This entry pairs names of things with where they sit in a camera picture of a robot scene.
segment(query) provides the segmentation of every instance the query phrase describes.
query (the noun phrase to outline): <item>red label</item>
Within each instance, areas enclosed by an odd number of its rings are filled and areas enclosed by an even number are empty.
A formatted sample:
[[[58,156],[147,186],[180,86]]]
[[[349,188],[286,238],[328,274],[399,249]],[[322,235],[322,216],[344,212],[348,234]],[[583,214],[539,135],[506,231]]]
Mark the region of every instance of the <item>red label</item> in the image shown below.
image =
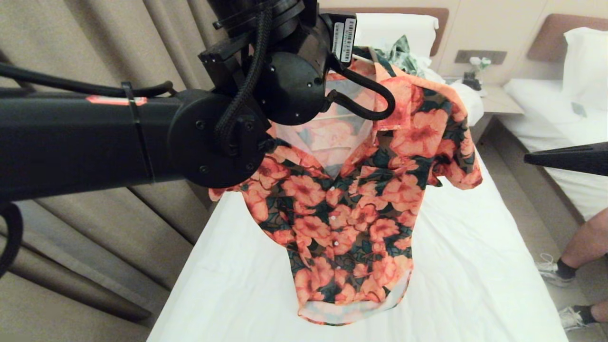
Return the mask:
[[[128,106],[129,99],[126,97],[107,97],[107,96],[99,96],[99,95],[91,95],[86,98],[91,103],[95,103],[98,105],[114,105],[114,106]],[[135,105],[142,106],[148,103],[147,97],[136,97]]]

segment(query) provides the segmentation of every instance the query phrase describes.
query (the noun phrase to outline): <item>floral shirt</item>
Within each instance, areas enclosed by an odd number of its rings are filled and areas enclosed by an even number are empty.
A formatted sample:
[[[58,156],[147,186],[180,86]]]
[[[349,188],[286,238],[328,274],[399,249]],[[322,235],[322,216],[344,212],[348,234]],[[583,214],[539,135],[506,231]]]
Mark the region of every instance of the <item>floral shirt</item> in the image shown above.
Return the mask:
[[[466,110],[449,86],[396,67],[356,61],[352,69],[395,95],[395,112],[363,120],[333,106],[307,124],[274,125],[278,147],[247,181],[210,189],[243,194],[252,218],[286,248],[298,314],[344,325],[391,309],[413,270],[412,229],[428,184],[445,176],[461,189],[482,182]],[[367,108],[385,100],[337,74],[337,88]]]

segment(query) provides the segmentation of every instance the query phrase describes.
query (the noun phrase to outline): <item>barcode label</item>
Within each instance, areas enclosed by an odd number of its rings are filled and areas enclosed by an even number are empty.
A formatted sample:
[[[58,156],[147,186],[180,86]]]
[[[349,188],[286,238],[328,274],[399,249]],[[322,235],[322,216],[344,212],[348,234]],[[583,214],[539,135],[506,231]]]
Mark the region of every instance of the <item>barcode label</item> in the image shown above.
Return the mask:
[[[344,39],[344,23],[336,23],[334,25],[334,46],[332,52],[337,58],[342,55],[342,40]]]
[[[356,23],[357,19],[346,19],[344,42],[342,43],[342,58],[340,59],[344,63],[349,63],[353,57],[354,27]]]

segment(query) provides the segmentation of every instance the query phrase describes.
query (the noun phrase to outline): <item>electrical outlet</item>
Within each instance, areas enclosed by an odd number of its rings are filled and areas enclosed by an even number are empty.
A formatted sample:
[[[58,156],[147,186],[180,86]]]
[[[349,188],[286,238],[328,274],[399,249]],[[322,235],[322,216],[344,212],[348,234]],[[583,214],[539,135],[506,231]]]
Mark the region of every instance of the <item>electrical outlet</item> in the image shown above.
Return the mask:
[[[454,63],[469,63],[471,57],[486,57],[492,60],[492,65],[501,65],[505,61],[506,51],[458,50]]]

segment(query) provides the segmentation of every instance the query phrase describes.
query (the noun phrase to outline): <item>black sock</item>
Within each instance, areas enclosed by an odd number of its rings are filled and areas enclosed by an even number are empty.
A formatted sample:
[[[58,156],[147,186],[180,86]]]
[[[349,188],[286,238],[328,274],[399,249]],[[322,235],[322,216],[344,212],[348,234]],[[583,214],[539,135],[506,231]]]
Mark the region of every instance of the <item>black sock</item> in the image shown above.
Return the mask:
[[[574,305],[572,309],[574,310],[574,312],[578,312],[578,314],[581,315],[583,324],[589,325],[591,323],[597,323],[597,321],[595,320],[595,318],[593,318],[593,315],[591,314],[591,305]]]
[[[566,265],[561,258],[558,260],[558,276],[564,279],[572,279],[576,276],[577,268]]]

